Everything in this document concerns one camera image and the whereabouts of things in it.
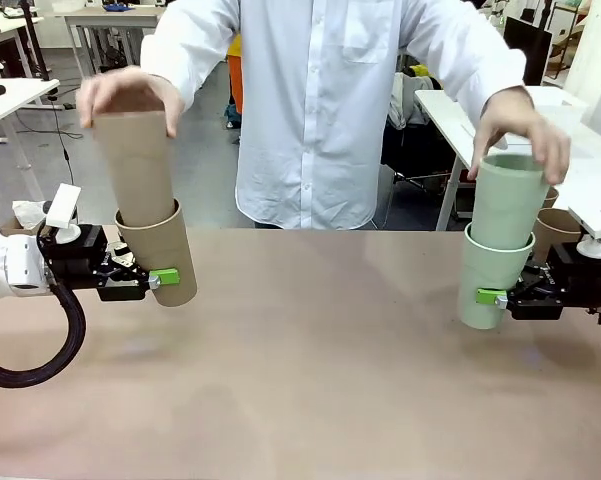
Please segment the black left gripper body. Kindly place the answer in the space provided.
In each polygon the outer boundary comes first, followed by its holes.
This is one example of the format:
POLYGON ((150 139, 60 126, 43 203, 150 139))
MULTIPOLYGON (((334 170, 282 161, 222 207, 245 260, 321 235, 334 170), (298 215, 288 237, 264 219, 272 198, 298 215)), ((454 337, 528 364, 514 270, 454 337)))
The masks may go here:
POLYGON ((38 234, 38 248, 56 282, 71 290, 95 289, 101 301, 139 301, 148 289, 108 287, 114 274, 110 260, 110 244, 100 225, 80 224, 79 238, 68 244, 57 244, 54 229, 38 234))

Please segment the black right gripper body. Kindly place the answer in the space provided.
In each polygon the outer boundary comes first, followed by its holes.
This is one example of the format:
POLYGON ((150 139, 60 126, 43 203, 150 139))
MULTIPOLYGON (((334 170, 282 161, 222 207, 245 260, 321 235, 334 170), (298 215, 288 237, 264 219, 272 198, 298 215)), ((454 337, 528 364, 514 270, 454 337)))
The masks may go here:
POLYGON ((509 308, 514 319, 558 319, 566 308, 585 309, 601 319, 601 260, 582 256, 576 243, 550 247, 545 281, 513 288, 530 302, 509 308))

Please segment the pale green cup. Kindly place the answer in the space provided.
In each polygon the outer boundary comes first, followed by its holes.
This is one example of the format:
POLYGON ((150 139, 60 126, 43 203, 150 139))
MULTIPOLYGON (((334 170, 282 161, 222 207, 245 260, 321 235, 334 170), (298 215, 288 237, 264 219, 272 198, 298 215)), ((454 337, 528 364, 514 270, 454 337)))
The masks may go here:
POLYGON ((530 155, 484 158, 476 180, 471 238, 497 250, 525 247, 548 188, 543 168, 530 155))
POLYGON ((464 230, 458 315, 471 328, 490 330, 499 325, 507 308, 477 304, 476 290, 513 289, 535 245, 535 235, 531 233, 527 245, 522 248, 501 250, 476 242, 471 236, 472 227, 473 223, 470 223, 464 230))

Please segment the person's right forearm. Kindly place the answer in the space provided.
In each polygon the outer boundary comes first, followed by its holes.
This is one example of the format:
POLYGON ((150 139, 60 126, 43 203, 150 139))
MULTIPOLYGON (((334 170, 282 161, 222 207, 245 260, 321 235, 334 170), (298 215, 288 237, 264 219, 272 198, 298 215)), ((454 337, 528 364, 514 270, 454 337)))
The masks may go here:
POLYGON ((227 52, 227 30, 206 21, 176 15, 161 17, 142 42, 141 69, 159 79, 167 126, 177 126, 197 90, 227 52))

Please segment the person's left forearm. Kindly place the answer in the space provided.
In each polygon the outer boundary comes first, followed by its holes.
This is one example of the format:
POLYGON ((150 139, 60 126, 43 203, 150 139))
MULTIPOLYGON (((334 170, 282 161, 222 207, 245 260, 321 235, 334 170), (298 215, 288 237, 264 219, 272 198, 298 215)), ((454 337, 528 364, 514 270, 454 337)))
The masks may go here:
POLYGON ((523 85, 526 60, 480 14, 459 19, 442 37, 434 72, 476 124, 496 93, 523 85))

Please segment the person's left hand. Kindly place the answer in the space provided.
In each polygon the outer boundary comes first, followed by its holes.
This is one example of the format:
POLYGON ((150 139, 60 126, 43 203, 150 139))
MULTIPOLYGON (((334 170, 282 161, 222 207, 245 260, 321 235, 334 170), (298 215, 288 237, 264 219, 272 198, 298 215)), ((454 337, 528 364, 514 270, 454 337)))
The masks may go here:
POLYGON ((564 181, 570 165, 571 139, 536 111, 523 87, 499 91, 486 102, 474 136, 470 180, 477 178, 489 149, 507 133, 530 141, 532 156, 543 167, 548 184, 555 186, 564 181))

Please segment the person's right hand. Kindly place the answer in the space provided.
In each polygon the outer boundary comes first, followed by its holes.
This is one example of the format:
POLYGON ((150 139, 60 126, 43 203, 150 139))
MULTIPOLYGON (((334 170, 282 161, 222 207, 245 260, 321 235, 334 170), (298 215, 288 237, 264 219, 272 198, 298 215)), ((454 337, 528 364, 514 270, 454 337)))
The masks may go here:
POLYGON ((166 133, 177 135, 184 101, 168 80, 126 67, 84 79, 76 95, 76 108, 83 128, 91 128, 95 117, 128 112, 163 111, 166 133))

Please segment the cardboard box with tissue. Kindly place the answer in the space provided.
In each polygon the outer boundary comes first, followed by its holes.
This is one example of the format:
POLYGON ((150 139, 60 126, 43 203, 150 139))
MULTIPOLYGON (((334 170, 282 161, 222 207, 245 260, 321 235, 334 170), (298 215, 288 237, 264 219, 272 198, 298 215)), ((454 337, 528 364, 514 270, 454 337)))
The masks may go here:
POLYGON ((50 201, 25 201, 12 202, 12 216, 0 226, 0 233, 4 236, 23 234, 34 235, 51 205, 50 201))

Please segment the small white table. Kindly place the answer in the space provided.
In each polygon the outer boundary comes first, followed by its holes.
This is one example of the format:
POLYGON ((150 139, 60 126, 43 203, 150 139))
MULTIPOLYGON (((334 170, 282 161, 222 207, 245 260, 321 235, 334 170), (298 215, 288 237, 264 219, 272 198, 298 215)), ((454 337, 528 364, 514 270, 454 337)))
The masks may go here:
POLYGON ((29 195, 35 201, 42 201, 44 195, 19 141, 12 120, 18 110, 39 100, 59 85, 60 82, 57 79, 49 81, 33 78, 0 79, 0 86, 6 88, 6 92, 0 95, 0 127, 6 134, 7 144, 13 152, 16 166, 23 176, 29 195))

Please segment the large white table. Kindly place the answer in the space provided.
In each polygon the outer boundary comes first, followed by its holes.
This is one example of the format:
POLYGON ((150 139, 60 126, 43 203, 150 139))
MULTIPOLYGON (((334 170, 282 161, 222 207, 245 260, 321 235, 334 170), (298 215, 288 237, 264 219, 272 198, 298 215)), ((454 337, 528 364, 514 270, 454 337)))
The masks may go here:
MULTIPOLYGON (((448 226, 460 174, 471 165, 475 129, 459 104, 445 92, 421 90, 416 93, 416 99, 456 155, 435 227, 437 231, 444 231, 448 226)), ((573 203, 584 203, 601 211, 601 135, 586 126, 582 118, 576 138, 587 156, 576 157, 571 149, 570 169, 565 181, 558 186, 560 195, 556 206, 567 208, 573 203)))

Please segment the black tripod stand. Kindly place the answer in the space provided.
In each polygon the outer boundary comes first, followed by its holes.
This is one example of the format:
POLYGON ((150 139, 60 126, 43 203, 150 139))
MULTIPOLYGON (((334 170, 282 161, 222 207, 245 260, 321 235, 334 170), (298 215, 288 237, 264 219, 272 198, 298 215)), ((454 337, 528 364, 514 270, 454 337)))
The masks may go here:
POLYGON ((33 16, 31 14, 31 6, 30 6, 28 0, 20 0, 20 5, 21 5, 22 11, 23 11, 24 18, 25 18, 26 28, 27 28, 27 32, 29 35, 31 47, 33 49, 33 53, 34 53, 34 57, 36 60, 36 65, 38 68, 40 78, 44 81, 49 81, 50 78, 49 78, 48 70, 47 70, 47 67, 46 67, 46 64, 44 61, 44 57, 41 52, 41 48, 39 45, 39 41, 38 41, 38 38, 36 35, 34 23, 33 23, 33 16))

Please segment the person in white shirt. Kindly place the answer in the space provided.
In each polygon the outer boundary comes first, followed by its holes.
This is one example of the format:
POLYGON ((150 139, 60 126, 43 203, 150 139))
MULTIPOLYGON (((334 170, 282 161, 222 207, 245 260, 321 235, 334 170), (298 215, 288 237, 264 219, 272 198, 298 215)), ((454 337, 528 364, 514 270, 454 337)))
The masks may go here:
POLYGON ((283 229, 352 230, 376 210, 398 54, 443 86, 442 37, 476 14, 462 0, 175 0, 162 16, 232 30, 229 46, 241 35, 238 209, 283 229))

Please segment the black monitor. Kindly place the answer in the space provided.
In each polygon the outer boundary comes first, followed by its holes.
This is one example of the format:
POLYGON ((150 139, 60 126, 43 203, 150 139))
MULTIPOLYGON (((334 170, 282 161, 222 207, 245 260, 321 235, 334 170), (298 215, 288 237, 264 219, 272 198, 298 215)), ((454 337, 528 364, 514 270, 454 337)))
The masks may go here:
POLYGON ((553 34, 527 21, 508 17, 503 37, 510 48, 518 49, 525 55, 525 84, 540 86, 552 50, 553 34))

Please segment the wooden rack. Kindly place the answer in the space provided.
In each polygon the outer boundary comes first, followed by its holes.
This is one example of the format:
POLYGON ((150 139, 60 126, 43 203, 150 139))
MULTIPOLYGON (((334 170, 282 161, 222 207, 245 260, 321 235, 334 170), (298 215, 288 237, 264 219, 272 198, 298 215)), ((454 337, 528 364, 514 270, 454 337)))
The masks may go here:
POLYGON ((552 34, 545 76, 558 80, 571 67, 592 0, 554 0, 547 30, 552 34))

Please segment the grey workbench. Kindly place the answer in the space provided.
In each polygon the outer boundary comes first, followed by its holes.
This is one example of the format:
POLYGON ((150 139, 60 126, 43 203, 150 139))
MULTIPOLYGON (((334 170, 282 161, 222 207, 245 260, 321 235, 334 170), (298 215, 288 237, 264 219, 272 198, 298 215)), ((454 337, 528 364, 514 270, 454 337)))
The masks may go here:
POLYGON ((96 39, 103 37, 105 29, 121 34, 126 63, 138 65, 144 31, 155 29, 165 10, 165 6, 137 5, 124 12, 107 12, 102 6, 87 6, 56 13, 55 17, 64 21, 79 73, 87 78, 100 71, 102 61, 96 39))

